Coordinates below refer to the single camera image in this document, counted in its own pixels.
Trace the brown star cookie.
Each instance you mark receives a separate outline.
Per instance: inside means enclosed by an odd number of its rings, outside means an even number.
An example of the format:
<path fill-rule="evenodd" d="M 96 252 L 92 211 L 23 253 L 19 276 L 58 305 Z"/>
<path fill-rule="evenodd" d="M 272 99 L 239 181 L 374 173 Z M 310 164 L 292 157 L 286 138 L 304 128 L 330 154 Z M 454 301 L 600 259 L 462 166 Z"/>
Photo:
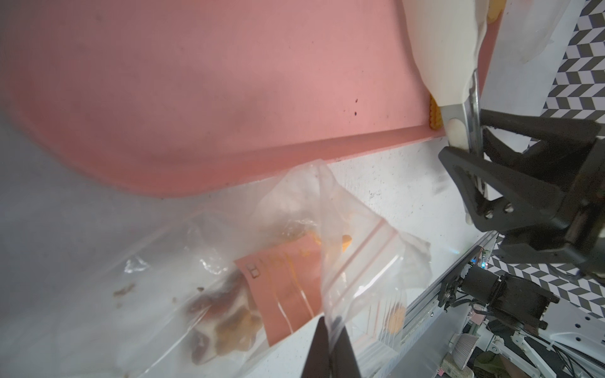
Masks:
<path fill-rule="evenodd" d="M 203 365 L 234 352 L 249 352 L 263 321 L 246 277 L 233 272 L 220 288 L 202 292 L 187 309 L 195 344 L 192 362 Z"/>

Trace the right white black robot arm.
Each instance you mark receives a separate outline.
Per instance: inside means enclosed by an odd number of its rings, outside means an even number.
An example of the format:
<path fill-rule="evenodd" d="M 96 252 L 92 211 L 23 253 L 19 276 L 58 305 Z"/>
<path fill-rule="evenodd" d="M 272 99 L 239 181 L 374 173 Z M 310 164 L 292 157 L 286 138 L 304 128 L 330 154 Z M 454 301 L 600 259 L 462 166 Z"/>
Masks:
<path fill-rule="evenodd" d="M 578 278 L 604 282 L 604 141 L 592 120 L 480 115 L 484 154 L 453 146 L 439 159 L 455 182 L 473 224 L 503 240 L 508 264 L 568 263 Z M 445 309 L 482 305 L 518 332 L 553 332 L 547 317 L 559 297 L 509 273 L 458 267 L 441 285 Z"/>

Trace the steel tongs with white tips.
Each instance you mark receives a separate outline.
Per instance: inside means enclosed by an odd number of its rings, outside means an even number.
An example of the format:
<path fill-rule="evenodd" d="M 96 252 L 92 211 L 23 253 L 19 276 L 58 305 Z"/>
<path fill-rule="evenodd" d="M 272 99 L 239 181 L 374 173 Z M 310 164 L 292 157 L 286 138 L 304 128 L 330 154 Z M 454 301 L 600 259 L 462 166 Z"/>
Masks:
<path fill-rule="evenodd" d="M 478 58 L 489 2 L 403 2 L 414 62 L 441 111 L 450 146 L 484 156 L 480 126 Z"/>

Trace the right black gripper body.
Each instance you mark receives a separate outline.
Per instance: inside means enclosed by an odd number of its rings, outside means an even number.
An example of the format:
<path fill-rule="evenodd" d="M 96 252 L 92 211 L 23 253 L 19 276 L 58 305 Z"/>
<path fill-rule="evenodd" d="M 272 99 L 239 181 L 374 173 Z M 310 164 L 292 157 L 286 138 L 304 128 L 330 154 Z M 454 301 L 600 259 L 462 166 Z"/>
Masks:
<path fill-rule="evenodd" d="M 576 158 L 532 176 L 565 194 L 559 213 L 563 229 L 526 228 L 507 232 L 497 256 L 507 264 L 569 263 L 575 278 L 604 277 L 604 141 Z"/>

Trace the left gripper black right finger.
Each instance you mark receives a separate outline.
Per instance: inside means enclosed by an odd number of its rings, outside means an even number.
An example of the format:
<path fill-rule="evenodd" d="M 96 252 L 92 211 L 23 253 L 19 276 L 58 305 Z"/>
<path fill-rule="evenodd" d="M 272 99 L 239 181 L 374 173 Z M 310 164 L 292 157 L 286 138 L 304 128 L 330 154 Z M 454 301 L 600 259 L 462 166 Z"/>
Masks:
<path fill-rule="evenodd" d="M 332 376 L 334 378 L 361 378 L 353 347 L 345 328 L 332 350 Z"/>

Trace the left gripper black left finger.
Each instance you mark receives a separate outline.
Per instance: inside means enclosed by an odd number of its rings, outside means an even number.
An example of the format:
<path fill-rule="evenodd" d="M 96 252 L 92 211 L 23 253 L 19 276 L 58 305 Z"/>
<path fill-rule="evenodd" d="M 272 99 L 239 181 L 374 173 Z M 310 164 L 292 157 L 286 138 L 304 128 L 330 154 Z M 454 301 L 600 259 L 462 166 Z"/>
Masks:
<path fill-rule="evenodd" d="M 329 335 L 324 317 L 318 321 L 301 377 L 330 377 Z"/>

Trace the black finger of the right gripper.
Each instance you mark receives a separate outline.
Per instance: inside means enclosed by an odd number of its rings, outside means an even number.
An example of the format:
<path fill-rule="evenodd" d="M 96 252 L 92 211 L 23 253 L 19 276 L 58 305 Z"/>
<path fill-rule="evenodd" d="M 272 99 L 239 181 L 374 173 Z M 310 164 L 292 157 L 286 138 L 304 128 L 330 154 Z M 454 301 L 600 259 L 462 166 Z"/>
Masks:
<path fill-rule="evenodd" d="M 555 185 L 450 146 L 439 159 L 477 229 L 507 233 L 567 227 L 559 213 L 565 194 Z"/>
<path fill-rule="evenodd" d="M 592 120 L 531 117 L 482 110 L 485 154 L 492 162 L 527 175 L 544 173 L 591 148 L 601 125 Z M 528 136 L 537 143 L 523 153 L 511 149 L 487 128 Z"/>

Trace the round cracker cookie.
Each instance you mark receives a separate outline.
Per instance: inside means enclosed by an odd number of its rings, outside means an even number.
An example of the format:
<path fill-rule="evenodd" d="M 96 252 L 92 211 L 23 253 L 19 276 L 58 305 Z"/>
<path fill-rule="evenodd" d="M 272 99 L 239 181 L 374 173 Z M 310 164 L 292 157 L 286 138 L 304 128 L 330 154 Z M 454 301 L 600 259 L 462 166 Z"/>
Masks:
<path fill-rule="evenodd" d="M 406 307 L 397 304 L 389 310 L 386 317 L 384 327 L 385 330 L 391 334 L 397 334 L 404 326 L 406 318 Z"/>

